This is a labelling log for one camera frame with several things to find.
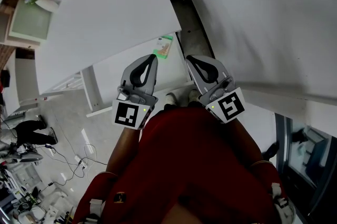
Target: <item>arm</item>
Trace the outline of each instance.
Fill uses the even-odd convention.
[[[249,167],[263,160],[259,147],[237,119],[227,123],[224,128],[227,142],[244,166]]]
[[[138,152],[141,131],[124,128],[110,156],[106,171],[119,175]]]

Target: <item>white vase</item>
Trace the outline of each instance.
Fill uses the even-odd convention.
[[[52,0],[37,0],[35,3],[49,12],[56,12],[58,9],[58,4]]]

